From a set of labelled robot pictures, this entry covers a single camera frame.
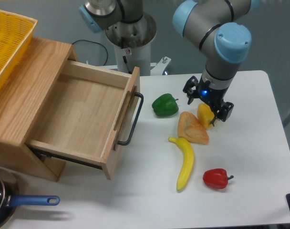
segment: yellow plastic basket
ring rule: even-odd
[[[0,89],[19,62],[37,25],[37,20],[0,10]]]

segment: frying pan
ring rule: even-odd
[[[55,206],[59,202],[58,196],[15,195],[10,184],[0,177],[0,224],[10,215],[14,207],[21,205]]]

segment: black metal handle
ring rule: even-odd
[[[141,112],[141,108],[142,108],[142,105],[143,105],[144,96],[141,93],[139,93],[139,92],[135,92],[135,96],[141,98],[141,101],[140,101],[140,104],[139,104],[139,108],[137,109],[137,112],[135,114],[135,120],[134,120],[134,123],[132,124],[131,131],[130,131],[130,134],[128,136],[127,141],[124,141],[124,142],[117,141],[117,144],[121,145],[121,146],[126,146],[126,145],[128,145],[131,142],[132,135],[134,134],[134,131],[135,131],[136,122],[137,122],[137,119],[139,118],[139,115],[140,115],[140,112]]]

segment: toy banana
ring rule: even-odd
[[[183,165],[177,180],[177,191],[181,192],[186,187],[194,167],[194,150],[191,144],[183,137],[169,137],[168,141],[175,143],[183,153]]]

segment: green bell pepper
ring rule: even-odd
[[[152,108],[154,109],[156,116],[168,117],[177,113],[179,107],[176,100],[177,99],[174,99],[174,97],[169,93],[158,97],[152,104]]]

